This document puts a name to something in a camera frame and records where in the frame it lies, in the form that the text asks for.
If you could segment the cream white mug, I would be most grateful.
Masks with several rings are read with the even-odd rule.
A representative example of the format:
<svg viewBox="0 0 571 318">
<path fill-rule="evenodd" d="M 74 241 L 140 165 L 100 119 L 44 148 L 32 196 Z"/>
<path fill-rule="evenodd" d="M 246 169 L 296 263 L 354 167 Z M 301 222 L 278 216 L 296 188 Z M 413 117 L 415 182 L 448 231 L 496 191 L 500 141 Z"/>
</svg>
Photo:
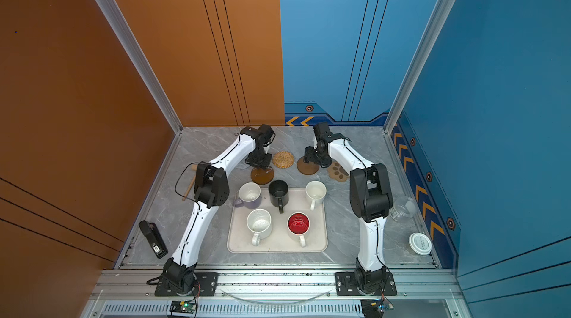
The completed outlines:
<svg viewBox="0 0 571 318">
<path fill-rule="evenodd" d="M 324 202 L 327 195 L 327 188 L 325 184 L 320 181 L 310 181 L 305 187 L 305 192 L 310 210 L 314 211 Z"/>
</svg>

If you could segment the lavender mug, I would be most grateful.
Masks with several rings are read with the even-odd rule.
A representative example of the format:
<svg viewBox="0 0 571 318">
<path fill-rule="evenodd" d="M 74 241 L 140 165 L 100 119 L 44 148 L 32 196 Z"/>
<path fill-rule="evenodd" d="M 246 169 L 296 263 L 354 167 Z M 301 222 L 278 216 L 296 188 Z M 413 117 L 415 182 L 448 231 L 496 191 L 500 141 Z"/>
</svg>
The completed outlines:
<svg viewBox="0 0 571 318">
<path fill-rule="evenodd" d="M 262 202 L 261 187 L 254 182 L 243 184 L 233 203 L 234 207 L 246 207 L 250 210 L 257 209 Z"/>
</svg>

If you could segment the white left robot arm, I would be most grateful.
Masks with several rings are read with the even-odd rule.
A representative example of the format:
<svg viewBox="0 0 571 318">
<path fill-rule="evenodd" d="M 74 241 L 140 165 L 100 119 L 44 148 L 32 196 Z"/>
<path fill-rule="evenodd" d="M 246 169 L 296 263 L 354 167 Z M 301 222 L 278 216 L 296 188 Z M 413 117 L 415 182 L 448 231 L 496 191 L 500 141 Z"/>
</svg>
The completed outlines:
<svg viewBox="0 0 571 318">
<path fill-rule="evenodd" d="M 181 242 L 164 264 L 155 291 L 157 297 L 195 295 L 199 279 L 195 275 L 199 251 L 217 211 L 230 195 L 228 177 L 240 162 L 266 168 L 272 161 L 267 147 L 275 137 L 271 126 L 246 126 L 219 156 L 199 162 L 193 188 L 193 211 Z"/>
</svg>

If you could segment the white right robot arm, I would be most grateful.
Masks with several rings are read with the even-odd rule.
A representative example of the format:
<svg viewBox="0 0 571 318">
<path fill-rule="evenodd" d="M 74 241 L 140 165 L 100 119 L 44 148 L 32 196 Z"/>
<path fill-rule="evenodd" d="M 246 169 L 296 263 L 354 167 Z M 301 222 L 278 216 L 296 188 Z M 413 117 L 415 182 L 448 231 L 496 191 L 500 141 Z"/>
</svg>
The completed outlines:
<svg viewBox="0 0 571 318">
<path fill-rule="evenodd" d="M 333 133 L 328 123 L 313 129 L 315 145 L 306 147 L 303 161 L 326 168 L 335 160 L 349 174 L 349 203 L 360 235 L 355 278 L 361 292 L 374 294 L 390 277 L 384 255 L 385 224 L 394 204 L 388 168 L 367 160 L 352 148 L 349 138 Z"/>
</svg>

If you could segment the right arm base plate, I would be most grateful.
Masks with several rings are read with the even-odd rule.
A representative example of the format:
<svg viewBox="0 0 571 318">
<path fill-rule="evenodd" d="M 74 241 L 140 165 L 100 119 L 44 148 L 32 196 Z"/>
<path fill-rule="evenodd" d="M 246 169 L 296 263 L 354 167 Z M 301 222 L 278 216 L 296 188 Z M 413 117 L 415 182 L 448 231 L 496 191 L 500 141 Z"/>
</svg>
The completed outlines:
<svg viewBox="0 0 571 318">
<path fill-rule="evenodd" d="M 395 279 L 392 273 L 388 273 L 385 279 L 373 284 L 366 291 L 358 287 L 358 280 L 354 271 L 342 271 L 335 274 L 336 294 L 339 297 L 349 296 L 385 296 L 395 297 L 398 295 Z"/>
</svg>

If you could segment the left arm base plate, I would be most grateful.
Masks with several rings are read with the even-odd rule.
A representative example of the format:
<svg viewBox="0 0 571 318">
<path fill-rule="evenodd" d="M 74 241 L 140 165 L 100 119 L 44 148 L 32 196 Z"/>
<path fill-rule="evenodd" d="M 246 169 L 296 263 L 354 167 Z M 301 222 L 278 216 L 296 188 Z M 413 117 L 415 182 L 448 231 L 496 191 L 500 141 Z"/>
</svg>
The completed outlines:
<svg viewBox="0 0 571 318">
<path fill-rule="evenodd" d="M 158 278 L 154 295 L 156 297 L 213 297 L 218 280 L 217 272 L 195 272 L 190 283 L 184 283 L 179 288 L 162 274 Z"/>
</svg>

